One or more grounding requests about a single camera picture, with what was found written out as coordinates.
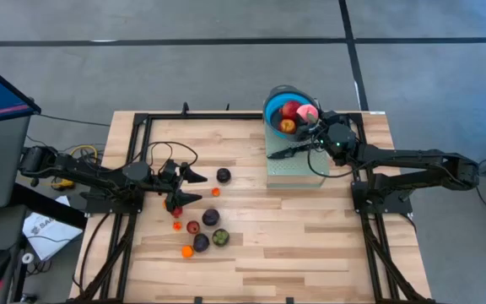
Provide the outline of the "pink peach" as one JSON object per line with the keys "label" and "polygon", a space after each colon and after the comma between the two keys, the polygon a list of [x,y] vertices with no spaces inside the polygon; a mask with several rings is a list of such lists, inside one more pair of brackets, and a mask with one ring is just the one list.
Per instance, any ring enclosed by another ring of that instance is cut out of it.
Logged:
{"label": "pink peach", "polygon": [[300,106],[297,111],[297,115],[306,123],[314,124],[319,119],[319,113],[316,107],[311,104],[305,104]]}

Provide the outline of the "blue grey collapsible bowl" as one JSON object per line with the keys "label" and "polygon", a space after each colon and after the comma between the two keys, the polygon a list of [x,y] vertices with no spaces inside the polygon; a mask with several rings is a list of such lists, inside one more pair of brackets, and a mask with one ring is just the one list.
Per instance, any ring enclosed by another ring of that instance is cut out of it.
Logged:
{"label": "blue grey collapsible bowl", "polygon": [[296,130],[294,133],[284,133],[280,129],[283,120],[281,110],[289,101],[298,101],[301,105],[312,105],[318,107],[316,101],[305,92],[296,89],[294,86],[282,84],[270,90],[269,96],[264,101],[263,119],[275,135],[291,142],[303,142],[311,137],[308,123],[296,119]]}

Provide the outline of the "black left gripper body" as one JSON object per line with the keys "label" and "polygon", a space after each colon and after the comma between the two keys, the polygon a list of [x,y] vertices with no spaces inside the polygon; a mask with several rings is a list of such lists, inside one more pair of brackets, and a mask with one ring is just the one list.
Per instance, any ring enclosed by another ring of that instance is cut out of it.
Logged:
{"label": "black left gripper body", "polygon": [[159,172],[159,179],[170,186],[170,191],[166,194],[165,205],[168,211],[182,211],[179,199],[181,189],[181,179],[177,174],[178,165],[168,159]]}

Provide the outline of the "small red yellow apple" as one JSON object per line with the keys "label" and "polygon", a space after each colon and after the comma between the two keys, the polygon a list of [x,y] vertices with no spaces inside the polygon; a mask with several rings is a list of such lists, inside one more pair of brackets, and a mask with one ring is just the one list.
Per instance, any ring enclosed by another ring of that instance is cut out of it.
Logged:
{"label": "small red yellow apple", "polygon": [[297,123],[292,119],[283,119],[279,125],[278,129],[282,133],[293,134],[297,130]]}

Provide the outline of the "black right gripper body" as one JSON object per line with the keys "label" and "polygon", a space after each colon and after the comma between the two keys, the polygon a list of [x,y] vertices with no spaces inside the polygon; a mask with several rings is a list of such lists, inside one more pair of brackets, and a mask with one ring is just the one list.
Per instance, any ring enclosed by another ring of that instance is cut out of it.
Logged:
{"label": "black right gripper body", "polygon": [[326,111],[319,121],[324,132],[319,136],[321,147],[331,156],[336,165],[358,165],[356,133],[350,125],[350,115]]}

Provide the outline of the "large red apple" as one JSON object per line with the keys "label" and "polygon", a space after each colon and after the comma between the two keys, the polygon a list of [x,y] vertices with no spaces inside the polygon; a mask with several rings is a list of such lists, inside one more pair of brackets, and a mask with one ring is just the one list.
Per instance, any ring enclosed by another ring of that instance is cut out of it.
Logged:
{"label": "large red apple", "polygon": [[297,100],[287,101],[280,109],[283,119],[296,120],[298,109],[302,106]]}

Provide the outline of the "black desk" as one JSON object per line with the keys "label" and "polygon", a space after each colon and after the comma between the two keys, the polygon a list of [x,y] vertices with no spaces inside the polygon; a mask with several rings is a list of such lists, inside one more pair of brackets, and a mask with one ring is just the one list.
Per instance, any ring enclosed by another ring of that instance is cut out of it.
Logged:
{"label": "black desk", "polygon": [[25,214],[33,211],[58,220],[64,224],[83,229],[86,224],[84,213],[58,203],[28,187],[18,183],[0,190],[0,250],[10,257],[0,280],[0,304],[5,304],[14,269],[19,259],[19,242]]}

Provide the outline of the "white printed paper sheet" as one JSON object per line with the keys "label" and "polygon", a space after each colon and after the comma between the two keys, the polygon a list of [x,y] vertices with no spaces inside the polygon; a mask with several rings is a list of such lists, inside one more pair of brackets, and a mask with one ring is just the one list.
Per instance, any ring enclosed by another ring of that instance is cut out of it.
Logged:
{"label": "white printed paper sheet", "polygon": [[40,261],[47,261],[69,242],[83,234],[83,229],[64,224],[52,217],[29,210],[22,233]]}

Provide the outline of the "black kitchen knife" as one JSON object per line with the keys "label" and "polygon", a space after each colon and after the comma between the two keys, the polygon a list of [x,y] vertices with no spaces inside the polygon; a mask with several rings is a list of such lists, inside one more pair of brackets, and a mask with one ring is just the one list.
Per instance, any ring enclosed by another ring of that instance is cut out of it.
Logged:
{"label": "black kitchen knife", "polygon": [[313,149],[314,147],[315,147],[314,144],[302,144],[300,146],[290,147],[287,149],[282,149],[277,152],[273,152],[267,155],[267,158],[269,160],[283,160],[283,159],[294,157],[295,154],[299,152],[308,151],[309,149]]}

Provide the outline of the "yellow hand tool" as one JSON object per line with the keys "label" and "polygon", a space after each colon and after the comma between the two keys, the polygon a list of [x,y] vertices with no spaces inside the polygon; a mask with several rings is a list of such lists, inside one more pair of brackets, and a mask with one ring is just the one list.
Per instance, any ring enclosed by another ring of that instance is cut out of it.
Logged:
{"label": "yellow hand tool", "polygon": [[50,186],[53,190],[65,191],[65,190],[74,189],[75,188],[75,182],[72,182],[68,179],[54,177],[50,182]]}

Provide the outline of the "green round fruit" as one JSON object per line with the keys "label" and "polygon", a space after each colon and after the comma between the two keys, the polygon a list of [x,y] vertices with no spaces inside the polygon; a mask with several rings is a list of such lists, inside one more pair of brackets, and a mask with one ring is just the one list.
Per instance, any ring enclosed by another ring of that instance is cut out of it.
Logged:
{"label": "green round fruit", "polygon": [[224,247],[230,241],[230,234],[225,229],[217,229],[212,236],[213,244],[217,247]]}

